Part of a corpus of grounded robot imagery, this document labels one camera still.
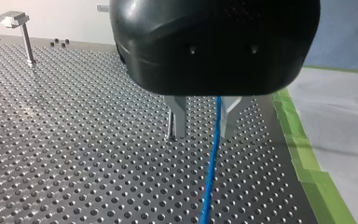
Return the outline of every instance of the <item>blue cable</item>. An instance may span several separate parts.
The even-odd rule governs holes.
[[[220,143],[220,119],[222,117],[222,99],[216,97],[216,121],[214,124],[213,148],[209,161],[207,178],[205,180],[205,195],[202,210],[200,212],[200,224],[209,223],[209,213],[211,207],[211,196],[214,181],[214,167],[216,166],[217,150]]]

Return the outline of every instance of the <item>perforated metal table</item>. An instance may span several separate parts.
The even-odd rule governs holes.
[[[113,46],[0,36],[0,223],[198,223],[213,97],[187,98],[188,137]],[[223,140],[211,223],[316,223],[269,98]]]

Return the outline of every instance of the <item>metal rod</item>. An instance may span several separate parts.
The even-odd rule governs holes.
[[[34,63],[34,55],[32,54],[30,37],[28,36],[27,25],[24,23],[21,26],[22,38],[24,39],[25,50],[27,51],[27,63]]]
[[[173,130],[173,112],[170,110],[170,115],[168,116],[168,139],[174,140],[175,133]]]

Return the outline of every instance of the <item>green tape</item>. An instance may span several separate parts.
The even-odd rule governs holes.
[[[321,66],[313,66],[313,65],[304,65],[303,67],[317,68],[317,69],[331,70],[331,71],[348,72],[348,73],[357,73],[358,74],[358,70],[354,70],[354,69],[329,68],[329,67],[321,67]]]
[[[330,174],[321,171],[288,90],[272,94],[272,99],[297,178],[318,222],[320,224],[356,223]]]

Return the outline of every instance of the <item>white wall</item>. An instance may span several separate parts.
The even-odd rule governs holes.
[[[28,14],[30,37],[114,44],[109,13],[98,12],[97,4],[109,5],[109,0],[0,0],[0,14]],[[0,24],[0,35],[21,35],[21,30]]]

